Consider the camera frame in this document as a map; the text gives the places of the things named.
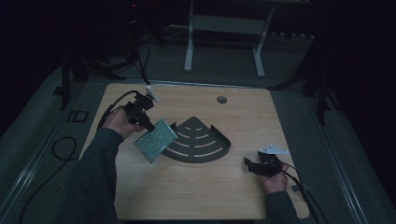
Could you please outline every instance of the hand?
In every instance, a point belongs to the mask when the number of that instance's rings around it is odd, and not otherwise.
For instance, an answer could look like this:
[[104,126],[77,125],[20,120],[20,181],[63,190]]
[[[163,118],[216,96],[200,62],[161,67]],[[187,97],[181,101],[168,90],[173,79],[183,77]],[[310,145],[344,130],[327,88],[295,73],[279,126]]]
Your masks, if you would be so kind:
[[118,109],[113,111],[109,116],[107,116],[103,128],[108,128],[119,133],[124,139],[126,139],[131,133],[141,132],[145,130],[145,127],[138,124],[131,124],[126,118],[125,110],[120,106]]
[[[289,169],[289,166],[285,163],[282,163],[282,170],[286,172]],[[288,187],[288,178],[282,172],[274,175],[273,177],[259,175],[259,179],[264,186],[264,190],[267,194],[286,191]]]

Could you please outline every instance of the dark background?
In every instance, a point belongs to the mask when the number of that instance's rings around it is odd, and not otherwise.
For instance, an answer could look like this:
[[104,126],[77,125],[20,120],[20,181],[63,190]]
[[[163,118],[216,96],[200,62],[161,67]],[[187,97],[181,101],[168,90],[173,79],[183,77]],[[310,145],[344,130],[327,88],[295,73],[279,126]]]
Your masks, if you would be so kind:
[[[148,2],[155,5],[159,1]],[[162,0],[160,17],[163,24],[187,24],[188,2]],[[205,8],[205,1],[202,2],[198,7]],[[217,6],[223,6],[224,13],[234,10],[228,2],[218,1]],[[315,2],[340,6],[336,1]],[[111,47],[104,43],[117,39],[108,35],[109,30],[116,34],[122,17],[116,12],[117,7],[100,10],[103,6],[100,3],[105,5],[109,2],[5,0],[0,3],[0,134],[23,110],[47,75],[61,65],[61,56],[68,49],[89,52],[93,58],[106,57],[106,49]],[[396,184],[392,178],[396,162],[392,155],[396,148],[396,119],[393,117],[396,112],[396,6],[390,0],[343,1],[343,6],[347,9],[331,10],[330,14],[322,7],[309,10],[298,7],[305,11],[304,17],[297,16],[296,9],[280,7],[271,31],[318,35],[308,55],[316,59],[316,65],[320,64],[329,71],[329,86],[335,90],[338,101],[395,204]],[[108,25],[107,31],[99,29],[105,26],[98,26],[101,21],[93,19],[98,14],[99,18],[112,18],[114,26]]]

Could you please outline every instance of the person's arm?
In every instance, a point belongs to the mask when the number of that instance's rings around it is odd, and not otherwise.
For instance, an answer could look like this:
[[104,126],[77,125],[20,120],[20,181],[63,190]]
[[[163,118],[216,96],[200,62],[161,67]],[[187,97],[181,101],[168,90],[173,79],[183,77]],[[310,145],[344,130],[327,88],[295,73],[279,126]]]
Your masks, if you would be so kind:
[[[288,165],[283,164],[282,170],[287,171]],[[259,175],[265,190],[265,207],[267,212],[267,223],[269,224],[297,224],[300,219],[291,202],[289,194],[286,192],[288,178],[282,172],[267,177]]]
[[115,159],[124,138],[143,129],[128,123],[122,109],[108,116],[76,164],[60,223],[117,223]]

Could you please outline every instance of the white desk leg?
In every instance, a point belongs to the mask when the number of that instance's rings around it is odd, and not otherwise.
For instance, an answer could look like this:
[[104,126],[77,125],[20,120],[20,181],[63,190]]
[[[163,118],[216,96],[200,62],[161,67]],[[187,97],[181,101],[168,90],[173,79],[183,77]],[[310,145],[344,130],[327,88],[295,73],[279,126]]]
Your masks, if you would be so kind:
[[191,72],[192,68],[192,54],[194,52],[194,45],[192,43],[192,23],[193,23],[193,5],[194,1],[190,1],[190,18],[189,18],[189,45],[187,46],[186,62],[184,62],[184,71]]
[[264,69],[262,67],[262,56],[260,55],[260,52],[262,52],[262,45],[264,44],[265,37],[267,36],[268,32],[268,27],[270,26],[271,19],[274,15],[274,7],[271,7],[267,20],[265,21],[264,26],[262,27],[262,34],[260,37],[260,42],[259,45],[253,49],[253,57],[254,57],[254,63],[256,64],[256,70],[257,70],[257,76],[258,77],[264,77]]

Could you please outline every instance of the table surface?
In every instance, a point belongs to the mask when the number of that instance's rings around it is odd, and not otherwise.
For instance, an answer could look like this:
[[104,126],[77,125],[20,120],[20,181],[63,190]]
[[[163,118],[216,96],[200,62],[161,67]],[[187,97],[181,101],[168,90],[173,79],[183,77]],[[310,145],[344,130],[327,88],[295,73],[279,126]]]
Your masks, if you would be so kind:
[[[99,105],[85,142],[89,145],[99,119],[109,105],[127,91],[146,94],[146,85],[110,84]],[[275,144],[289,149],[276,109],[267,90],[210,86],[152,85],[160,102],[147,111],[152,123],[164,118],[181,124],[197,117],[210,128],[216,127],[230,141],[224,157],[206,163],[184,163],[161,155],[152,164],[136,148],[142,133],[133,133],[121,145],[116,158],[118,170],[115,206],[119,219],[261,219],[265,218],[262,185],[244,164],[244,157],[259,161],[260,147]],[[227,98],[226,104],[217,101]],[[134,101],[134,94],[120,105]],[[293,165],[291,155],[278,157]],[[297,177],[289,168],[288,173]],[[309,211],[299,192],[288,193],[299,218]]]

